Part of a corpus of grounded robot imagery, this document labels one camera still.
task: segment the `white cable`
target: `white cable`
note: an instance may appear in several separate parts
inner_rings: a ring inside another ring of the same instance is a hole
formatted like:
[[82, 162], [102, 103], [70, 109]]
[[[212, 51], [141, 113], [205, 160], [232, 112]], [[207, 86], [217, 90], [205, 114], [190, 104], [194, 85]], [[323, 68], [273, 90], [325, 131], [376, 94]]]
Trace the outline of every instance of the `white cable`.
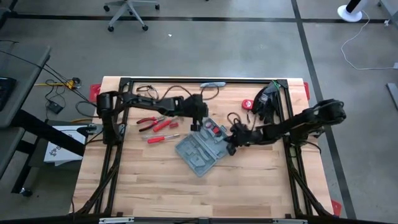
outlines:
[[341, 48], [340, 48], [341, 53], [343, 53], [343, 55], [344, 55], [344, 59], [345, 59], [346, 62], [348, 62], [353, 68], [355, 68], [355, 69], [357, 69], [357, 70], [386, 70], [386, 69], [395, 69], [394, 67], [389, 67], [389, 68], [357, 68], [357, 67], [355, 67], [355, 66], [347, 59], [347, 56], [346, 56], [346, 54], [344, 53], [343, 47], [344, 47], [348, 42], [350, 42], [350, 41], [352, 41], [353, 39], [355, 39], [355, 38], [362, 32], [363, 28], [371, 21], [371, 19], [369, 18], [369, 15], [368, 15], [365, 11], [363, 11], [363, 13], [365, 13], [366, 17], [368, 17], [368, 21], [365, 23], [365, 25], [363, 25], [363, 26], [361, 27], [361, 29], [359, 30], [359, 32], [358, 32], [353, 38], [351, 38], [351, 39], [347, 40], [345, 43], [343, 43], [343, 45], [342, 45]]

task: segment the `keyboard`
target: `keyboard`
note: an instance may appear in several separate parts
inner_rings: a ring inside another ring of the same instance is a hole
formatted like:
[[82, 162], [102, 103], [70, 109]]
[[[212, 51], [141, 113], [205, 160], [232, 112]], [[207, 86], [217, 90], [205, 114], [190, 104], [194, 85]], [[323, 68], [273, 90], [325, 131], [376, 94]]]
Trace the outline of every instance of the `keyboard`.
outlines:
[[17, 80], [8, 77], [0, 77], [0, 111], [5, 107]]

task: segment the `wooden table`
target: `wooden table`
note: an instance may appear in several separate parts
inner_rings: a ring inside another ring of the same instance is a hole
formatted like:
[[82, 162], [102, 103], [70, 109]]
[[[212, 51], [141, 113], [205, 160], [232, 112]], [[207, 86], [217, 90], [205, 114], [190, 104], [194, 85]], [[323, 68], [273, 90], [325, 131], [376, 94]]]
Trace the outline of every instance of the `wooden table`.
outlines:
[[[117, 90], [119, 80], [120, 77], [104, 77], [101, 91]], [[293, 111], [295, 114], [300, 113], [308, 108], [303, 80], [290, 78], [288, 83]], [[135, 83], [134, 91], [146, 84]], [[160, 96], [173, 85], [150, 84], [156, 87]], [[192, 93], [200, 92], [198, 83], [178, 85]], [[239, 113], [246, 122], [246, 111], [241, 108], [241, 102], [253, 99], [262, 86], [227, 84], [220, 88], [215, 99], [207, 101], [209, 116], [228, 129], [231, 126], [226, 119], [229, 112]], [[214, 89], [206, 89], [204, 98], [214, 93]], [[167, 96], [177, 95], [188, 96], [179, 88], [170, 90]], [[282, 99], [285, 117], [288, 118], [284, 95]], [[286, 213], [294, 216], [282, 140], [268, 146], [240, 147], [234, 156], [222, 158], [205, 176], [199, 178], [175, 152], [176, 143], [190, 132], [192, 119], [185, 118], [177, 129], [162, 131], [180, 133], [180, 138], [151, 145], [142, 140], [136, 121], [158, 115], [155, 111], [130, 109], [113, 204], [114, 214], [123, 212], [124, 216], [133, 217], [195, 218], [282, 218]], [[94, 123], [101, 123], [101, 120], [94, 119]], [[105, 149], [102, 142], [94, 142], [86, 147], [73, 196], [76, 210], [82, 207], [99, 184]], [[310, 145], [303, 146], [302, 157], [308, 186], [322, 205], [332, 212], [319, 151]], [[301, 190], [298, 190], [298, 195], [300, 207], [305, 211]], [[105, 191], [103, 209], [107, 196], [108, 192]]]

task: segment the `pliers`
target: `pliers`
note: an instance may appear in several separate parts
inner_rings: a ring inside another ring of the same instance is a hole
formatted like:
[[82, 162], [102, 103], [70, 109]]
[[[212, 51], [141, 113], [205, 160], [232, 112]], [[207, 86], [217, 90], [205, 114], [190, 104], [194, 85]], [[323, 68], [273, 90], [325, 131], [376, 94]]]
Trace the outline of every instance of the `pliers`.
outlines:
[[151, 128], [153, 128], [156, 124], [158, 124], [159, 122], [161, 122], [161, 121], [163, 121], [165, 119], [165, 116], [160, 116], [160, 117], [158, 117], [158, 118], [156, 118], [156, 117], [151, 117], [151, 118], [144, 118], [144, 119], [141, 119], [141, 120], [139, 120], [139, 121], [137, 121], [137, 124], [141, 124], [141, 123], [144, 123], [144, 122], [146, 122], [146, 121], [152, 121], [152, 124], [151, 125], [149, 125], [149, 126], [147, 126], [147, 127], [144, 127], [144, 128], [141, 128], [140, 130], [138, 130], [139, 132], [143, 132], [143, 131], [146, 131], [146, 130], [148, 130], [148, 129], [151, 129]]

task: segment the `office chair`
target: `office chair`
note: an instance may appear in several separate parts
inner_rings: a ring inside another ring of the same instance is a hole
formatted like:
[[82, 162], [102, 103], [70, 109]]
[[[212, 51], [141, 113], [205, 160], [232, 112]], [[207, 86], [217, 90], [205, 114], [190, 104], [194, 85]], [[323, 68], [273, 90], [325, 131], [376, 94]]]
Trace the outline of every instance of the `office chair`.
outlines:
[[109, 22], [108, 26], [108, 31], [113, 32], [113, 24], [126, 12], [129, 11], [130, 15], [134, 15], [137, 20], [142, 24], [142, 29], [144, 31], [148, 30], [148, 26], [144, 24], [144, 21], [142, 21], [141, 17], [139, 17], [139, 14], [137, 11], [134, 9], [134, 6], [140, 6], [140, 5], [148, 5], [148, 4], [153, 4], [155, 6], [155, 9], [159, 10], [160, 5], [157, 3], [157, 1], [139, 1], [139, 0], [119, 0], [115, 2], [107, 2], [104, 5], [104, 10], [106, 12], [109, 12], [109, 6], [120, 6], [119, 10], [117, 13], [112, 17], [111, 21]]

